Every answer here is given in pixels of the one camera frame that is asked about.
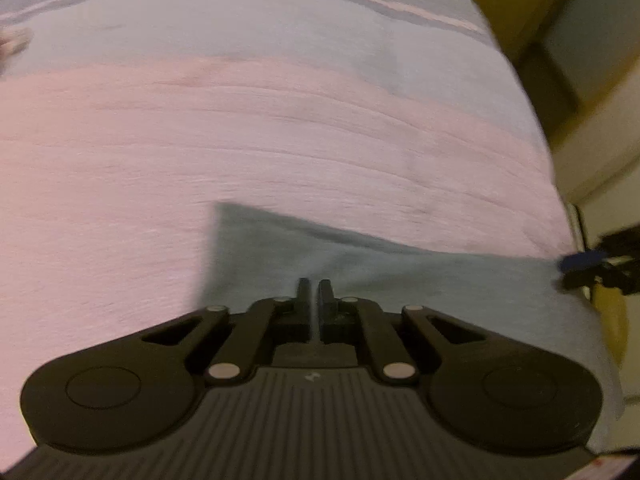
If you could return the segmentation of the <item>grey-green knitted cloth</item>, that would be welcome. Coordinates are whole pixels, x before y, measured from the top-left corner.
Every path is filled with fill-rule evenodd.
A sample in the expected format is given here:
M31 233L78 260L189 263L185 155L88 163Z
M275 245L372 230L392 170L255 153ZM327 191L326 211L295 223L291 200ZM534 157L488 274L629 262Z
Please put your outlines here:
M603 406L588 442L601 452L623 414L620 374L600 316L578 292L561 292L554 261L431 252L301 218L235 204L212 212L198 306L242 312L283 297L300 278L327 278L341 296L388 312L424 304L461 321L560 354L597 378Z

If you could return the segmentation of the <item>pink and grey bedspread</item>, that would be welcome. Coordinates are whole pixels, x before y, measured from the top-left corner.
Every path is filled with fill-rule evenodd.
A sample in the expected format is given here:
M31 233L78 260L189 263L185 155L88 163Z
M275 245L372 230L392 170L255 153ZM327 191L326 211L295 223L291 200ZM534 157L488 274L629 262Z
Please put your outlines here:
M178 314L235 202L438 250L570 246L472 0L1 0L1 463L22 383Z

